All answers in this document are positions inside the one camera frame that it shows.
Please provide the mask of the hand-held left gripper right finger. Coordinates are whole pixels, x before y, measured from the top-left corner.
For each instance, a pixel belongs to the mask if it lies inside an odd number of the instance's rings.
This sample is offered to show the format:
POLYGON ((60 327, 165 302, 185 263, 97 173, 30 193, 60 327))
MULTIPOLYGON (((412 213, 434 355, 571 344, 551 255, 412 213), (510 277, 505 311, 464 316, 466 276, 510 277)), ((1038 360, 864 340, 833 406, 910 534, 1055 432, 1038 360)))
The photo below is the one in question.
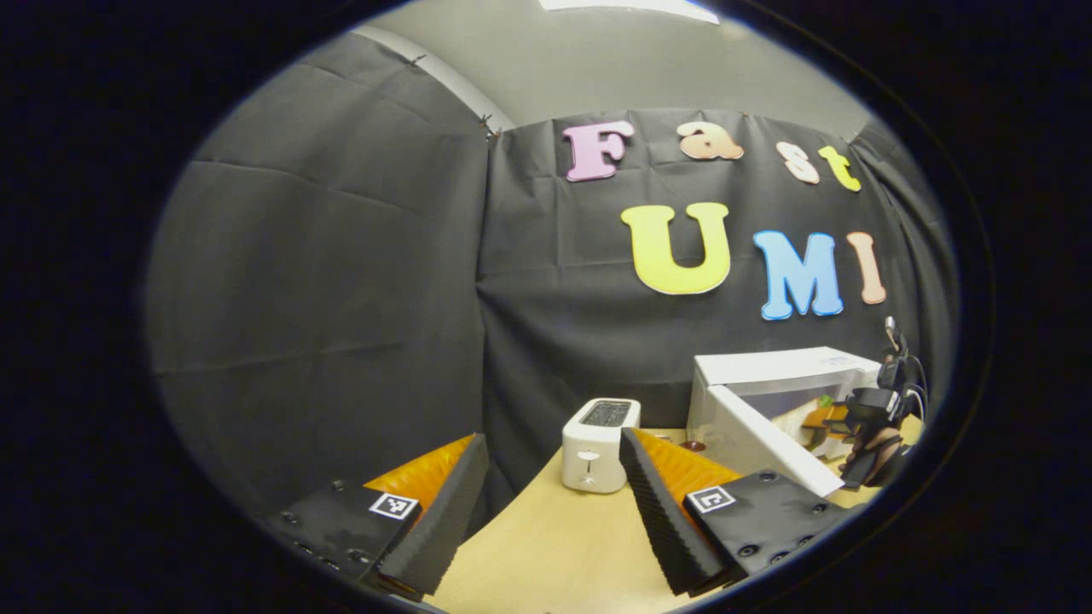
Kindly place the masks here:
POLYGON ((619 459, 673 594, 741 582, 850 516, 775 470, 741 475, 644 429, 621 432, 619 459))

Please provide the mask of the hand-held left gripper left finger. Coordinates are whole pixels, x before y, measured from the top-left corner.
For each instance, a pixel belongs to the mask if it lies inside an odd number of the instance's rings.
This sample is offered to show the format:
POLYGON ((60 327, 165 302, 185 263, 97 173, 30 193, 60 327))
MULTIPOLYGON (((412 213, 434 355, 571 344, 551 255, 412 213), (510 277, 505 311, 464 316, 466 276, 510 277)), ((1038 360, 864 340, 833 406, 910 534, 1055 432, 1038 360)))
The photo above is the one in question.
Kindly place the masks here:
POLYGON ((352 585, 430 595, 467 538, 488 470, 485 435, 468 434, 365 483, 333 479, 264 523, 352 585))

